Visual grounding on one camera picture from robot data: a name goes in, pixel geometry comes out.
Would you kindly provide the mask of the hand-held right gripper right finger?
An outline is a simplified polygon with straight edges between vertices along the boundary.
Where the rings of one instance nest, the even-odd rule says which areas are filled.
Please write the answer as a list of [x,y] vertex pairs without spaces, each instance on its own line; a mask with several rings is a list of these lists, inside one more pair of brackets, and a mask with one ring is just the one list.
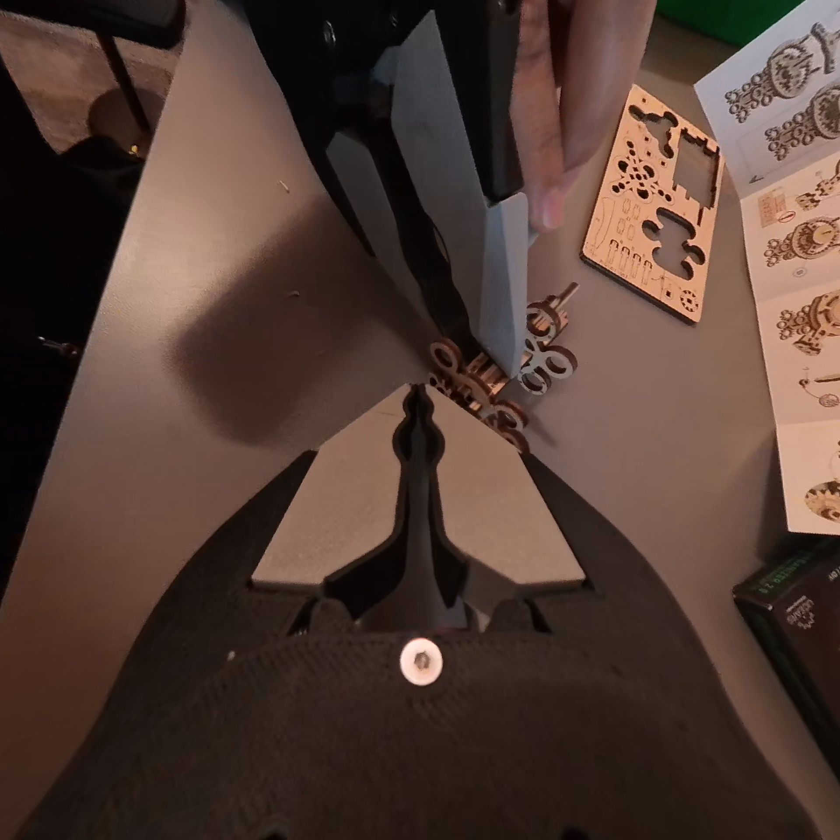
[[446,606],[489,616],[508,600],[576,590],[585,572],[519,451],[429,385],[433,568]]

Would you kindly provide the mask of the laser-cut wooden part sheet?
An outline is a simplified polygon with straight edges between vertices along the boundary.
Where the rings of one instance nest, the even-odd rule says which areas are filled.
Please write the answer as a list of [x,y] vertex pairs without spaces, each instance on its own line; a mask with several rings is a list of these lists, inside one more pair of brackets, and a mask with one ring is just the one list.
[[632,85],[581,259],[678,319],[698,324],[724,171],[711,136]]

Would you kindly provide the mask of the black model kit box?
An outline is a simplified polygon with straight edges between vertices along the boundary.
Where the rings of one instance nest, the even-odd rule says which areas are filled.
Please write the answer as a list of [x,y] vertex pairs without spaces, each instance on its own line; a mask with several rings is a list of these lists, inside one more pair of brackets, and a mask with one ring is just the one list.
[[801,535],[732,599],[839,777],[839,538]]

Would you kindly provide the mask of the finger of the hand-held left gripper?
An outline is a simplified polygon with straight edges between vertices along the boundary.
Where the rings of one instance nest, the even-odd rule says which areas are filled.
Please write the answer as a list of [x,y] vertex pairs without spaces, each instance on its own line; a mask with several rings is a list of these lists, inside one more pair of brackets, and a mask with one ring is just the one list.
[[455,288],[443,241],[400,155],[386,149],[385,180],[374,156],[353,133],[336,133],[327,155],[367,248],[393,286],[434,325],[438,336],[458,347],[473,347],[466,307]]
[[433,11],[403,42],[392,128],[423,210],[446,246],[472,335],[509,378],[522,366],[528,309],[528,200],[490,203],[469,148]]

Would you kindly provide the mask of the green plastic bin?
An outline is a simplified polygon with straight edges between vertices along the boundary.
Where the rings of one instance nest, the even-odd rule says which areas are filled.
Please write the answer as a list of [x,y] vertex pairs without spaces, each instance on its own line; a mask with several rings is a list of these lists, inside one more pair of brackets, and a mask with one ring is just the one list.
[[796,8],[799,1],[657,1],[657,12],[708,33],[758,32]]

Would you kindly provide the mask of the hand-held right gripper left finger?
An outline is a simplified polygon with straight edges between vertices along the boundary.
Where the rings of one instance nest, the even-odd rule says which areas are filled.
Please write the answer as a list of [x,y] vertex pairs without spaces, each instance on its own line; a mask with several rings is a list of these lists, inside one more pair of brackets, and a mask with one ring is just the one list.
[[255,587],[341,602],[361,618],[406,568],[417,388],[402,385],[315,454],[251,575]]

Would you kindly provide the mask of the wooden gear model assembly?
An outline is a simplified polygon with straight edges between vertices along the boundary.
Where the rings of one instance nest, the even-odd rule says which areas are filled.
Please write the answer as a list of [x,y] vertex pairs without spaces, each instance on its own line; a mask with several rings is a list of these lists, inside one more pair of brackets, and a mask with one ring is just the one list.
[[502,391],[515,380],[531,396],[544,396],[554,382],[576,372],[578,360],[557,343],[568,326],[566,304],[578,291],[570,283],[559,295],[551,295],[528,306],[524,350],[518,373],[506,374],[485,352],[466,362],[458,345],[441,339],[430,345],[433,369],[428,383],[504,438],[521,455],[529,453],[524,430],[529,423],[525,410],[501,398]]

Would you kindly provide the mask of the round stand base with pole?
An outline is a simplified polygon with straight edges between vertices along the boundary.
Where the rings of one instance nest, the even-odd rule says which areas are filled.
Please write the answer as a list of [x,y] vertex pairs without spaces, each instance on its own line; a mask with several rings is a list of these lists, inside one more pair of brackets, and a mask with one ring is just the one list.
[[122,152],[143,161],[150,151],[165,98],[134,83],[114,37],[96,37],[116,87],[92,103],[87,119],[90,134],[109,139]]

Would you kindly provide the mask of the person's left hand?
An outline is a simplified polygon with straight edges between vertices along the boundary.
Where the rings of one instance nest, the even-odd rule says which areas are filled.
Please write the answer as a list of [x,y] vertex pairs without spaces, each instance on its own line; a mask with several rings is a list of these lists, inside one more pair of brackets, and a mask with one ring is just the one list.
[[656,1],[523,1],[510,117],[531,227],[564,203],[613,129],[636,77]]

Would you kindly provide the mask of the folded assembly instruction leaflet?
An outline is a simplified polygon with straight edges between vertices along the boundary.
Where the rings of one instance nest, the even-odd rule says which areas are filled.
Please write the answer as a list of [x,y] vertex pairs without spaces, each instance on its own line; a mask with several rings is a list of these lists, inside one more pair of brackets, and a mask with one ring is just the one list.
[[839,533],[839,2],[695,85],[740,201],[787,528]]

